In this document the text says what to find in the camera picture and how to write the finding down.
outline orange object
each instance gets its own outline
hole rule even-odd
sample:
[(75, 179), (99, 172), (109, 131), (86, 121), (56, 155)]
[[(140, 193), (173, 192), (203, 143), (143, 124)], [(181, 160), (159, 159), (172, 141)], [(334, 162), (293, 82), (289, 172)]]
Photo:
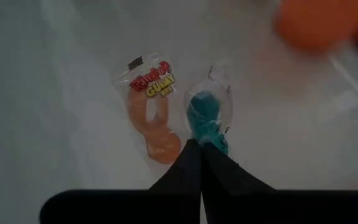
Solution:
[(282, 0), (276, 29), (300, 50), (326, 52), (358, 38), (358, 0)]
[(152, 121), (147, 121), (147, 100), (144, 92), (131, 89), (129, 92), (129, 117), (136, 130), (144, 135), (147, 154), (150, 158), (170, 164), (180, 153), (180, 138), (170, 130), (168, 125), (168, 98), (157, 95), (154, 100), (157, 111)]

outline teal gummy candy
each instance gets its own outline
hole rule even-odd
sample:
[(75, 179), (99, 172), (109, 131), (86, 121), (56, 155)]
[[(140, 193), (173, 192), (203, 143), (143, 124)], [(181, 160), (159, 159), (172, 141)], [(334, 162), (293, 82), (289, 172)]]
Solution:
[(219, 133), (221, 127), (217, 124), (219, 110), (218, 99), (208, 91), (201, 91), (191, 99), (187, 118), (194, 139), (200, 144), (211, 142), (227, 155), (227, 141), (224, 135)]

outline white floor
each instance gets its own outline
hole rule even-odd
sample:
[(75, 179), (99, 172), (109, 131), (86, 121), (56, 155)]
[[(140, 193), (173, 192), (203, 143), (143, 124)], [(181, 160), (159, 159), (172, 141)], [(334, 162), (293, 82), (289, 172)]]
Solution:
[(170, 49), (178, 79), (232, 68), (229, 155), (279, 189), (358, 189), (358, 52), (298, 55), (268, 0), (0, 0), (0, 223), (36, 223), (66, 189), (146, 189), (110, 76)]

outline plastic bag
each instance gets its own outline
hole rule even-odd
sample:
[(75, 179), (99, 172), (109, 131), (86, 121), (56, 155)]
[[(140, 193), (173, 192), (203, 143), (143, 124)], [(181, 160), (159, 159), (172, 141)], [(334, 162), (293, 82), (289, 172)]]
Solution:
[(198, 77), (184, 97), (192, 138), (201, 145), (212, 142), (227, 155), (229, 146), (225, 134), (230, 129), (233, 110), (229, 70), (222, 65), (213, 65)]
[(143, 144), (141, 151), (161, 163), (171, 164), (184, 143), (177, 130), (183, 130), (177, 100), (176, 76), (164, 54), (139, 57), (128, 71), (114, 79), (114, 86), (126, 102), (128, 117)]

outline clear plastic wrapper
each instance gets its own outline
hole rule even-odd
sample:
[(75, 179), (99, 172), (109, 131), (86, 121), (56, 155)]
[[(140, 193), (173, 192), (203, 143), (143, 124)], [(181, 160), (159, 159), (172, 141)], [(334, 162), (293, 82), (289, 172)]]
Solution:
[(201, 70), (195, 77), (184, 97), (192, 138), (201, 145), (212, 142), (228, 154), (225, 134), (230, 129), (233, 109), (229, 69), (224, 65), (213, 65), (208, 72)]
[(113, 80), (126, 102), (139, 150), (161, 164), (174, 162), (186, 141), (177, 133), (184, 128), (175, 99), (176, 79), (169, 59), (158, 53), (135, 59)]

